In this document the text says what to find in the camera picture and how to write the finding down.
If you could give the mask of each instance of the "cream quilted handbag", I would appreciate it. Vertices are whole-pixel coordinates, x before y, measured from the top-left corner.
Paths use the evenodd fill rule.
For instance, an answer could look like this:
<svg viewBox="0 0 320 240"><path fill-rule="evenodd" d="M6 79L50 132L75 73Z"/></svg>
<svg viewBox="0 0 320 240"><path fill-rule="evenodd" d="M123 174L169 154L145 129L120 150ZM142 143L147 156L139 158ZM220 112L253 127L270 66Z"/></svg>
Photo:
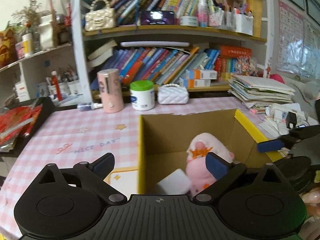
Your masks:
<svg viewBox="0 0 320 240"><path fill-rule="evenodd" d="M106 3L105 9L94 11L93 7L98 1ZM115 9L110 8L108 0L94 0L92 2L90 12L85 14L85 30L87 32L111 29L116 27Z"/></svg>
<svg viewBox="0 0 320 240"><path fill-rule="evenodd" d="M186 104L188 100L189 93L185 87L177 84L167 84L158 88L159 104Z"/></svg>

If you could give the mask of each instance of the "pink thermos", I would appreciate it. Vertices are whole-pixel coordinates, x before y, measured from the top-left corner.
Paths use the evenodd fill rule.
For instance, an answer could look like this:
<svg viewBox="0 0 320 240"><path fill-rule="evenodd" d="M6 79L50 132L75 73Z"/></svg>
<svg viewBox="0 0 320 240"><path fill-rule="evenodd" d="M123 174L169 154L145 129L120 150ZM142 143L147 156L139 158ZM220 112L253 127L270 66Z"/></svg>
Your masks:
<svg viewBox="0 0 320 240"><path fill-rule="evenodd" d="M107 113L119 112L124 108L119 70L110 68L97 73L103 110Z"/></svg>

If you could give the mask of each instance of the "plush toy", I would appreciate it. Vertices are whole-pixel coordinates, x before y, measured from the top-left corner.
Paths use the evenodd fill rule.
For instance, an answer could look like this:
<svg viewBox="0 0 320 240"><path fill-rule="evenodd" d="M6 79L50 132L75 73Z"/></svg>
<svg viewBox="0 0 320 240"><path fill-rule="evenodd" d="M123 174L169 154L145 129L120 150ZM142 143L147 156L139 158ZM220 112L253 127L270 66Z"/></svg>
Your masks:
<svg viewBox="0 0 320 240"><path fill-rule="evenodd" d="M191 180L190 191L192 197L217 181L205 165L205 157L208 152L214 152L229 163L234 159L234 154L229 152L210 133L202 133L193 138L187 152L189 155L187 157L186 175Z"/></svg>

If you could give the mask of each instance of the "gingham pattern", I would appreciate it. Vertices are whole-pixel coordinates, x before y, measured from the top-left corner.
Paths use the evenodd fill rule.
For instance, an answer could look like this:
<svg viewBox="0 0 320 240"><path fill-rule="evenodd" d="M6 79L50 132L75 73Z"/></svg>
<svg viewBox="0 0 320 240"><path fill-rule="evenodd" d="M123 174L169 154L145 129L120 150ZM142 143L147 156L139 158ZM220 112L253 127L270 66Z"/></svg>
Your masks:
<svg viewBox="0 0 320 240"><path fill-rule="evenodd" d="M0 191L0 196L7 201L4 207L0 207L0 233L9 239L21 237L13 208L46 164L56 163L60 168L70 168L80 161L92 162L106 152L112 152L116 168L137 166L140 114L190 114L234 108L241 110L255 125L262 122L233 97L190 99L186 105L158 104L145 112L135 111L131 105L126 105L124 110L115 114L106 114L102 109L53 113L20 154ZM121 124L126 128L116 129ZM58 153L65 144L72 145Z"/></svg>

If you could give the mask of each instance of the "pink checkered tablecloth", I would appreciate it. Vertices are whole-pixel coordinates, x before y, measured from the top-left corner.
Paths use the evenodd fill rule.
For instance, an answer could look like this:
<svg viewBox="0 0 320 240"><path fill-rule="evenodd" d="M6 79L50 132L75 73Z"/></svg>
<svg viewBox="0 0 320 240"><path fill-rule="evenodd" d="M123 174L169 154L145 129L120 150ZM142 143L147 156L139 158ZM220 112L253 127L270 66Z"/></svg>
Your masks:
<svg viewBox="0 0 320 240"><path fill-rule="evenodd" d="M6 200L6 205L0 207L0 233L8 239L21 237L13 208L46 164L70 168L80 161L92 162L112 152L116 168L137 166L140 114L190 114L234 108L241 110L255 125L262 122L233 97L191 99L187 105L156 105L145 112L135 111L128 104L115 114L106 114L102 109L53 113L24 148L0 191L0 197Z"/></svg>

